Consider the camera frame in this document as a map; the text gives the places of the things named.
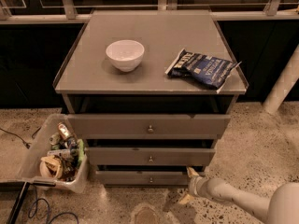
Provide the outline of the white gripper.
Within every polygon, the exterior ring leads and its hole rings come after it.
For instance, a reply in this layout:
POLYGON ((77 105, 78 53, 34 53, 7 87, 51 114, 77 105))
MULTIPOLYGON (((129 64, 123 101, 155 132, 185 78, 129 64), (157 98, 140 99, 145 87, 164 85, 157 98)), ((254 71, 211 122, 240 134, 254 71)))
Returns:
POLYGON ((199 174, 192 167, 187 167, 187 175, 188 177, 191 177, 188 186, 190 194, 186 193, 178 200, 178 203, 181 205, 191 202, 194 197, 204 197, 206 194, 205 183, 207 182, 207 179, 199 176, 199 174))

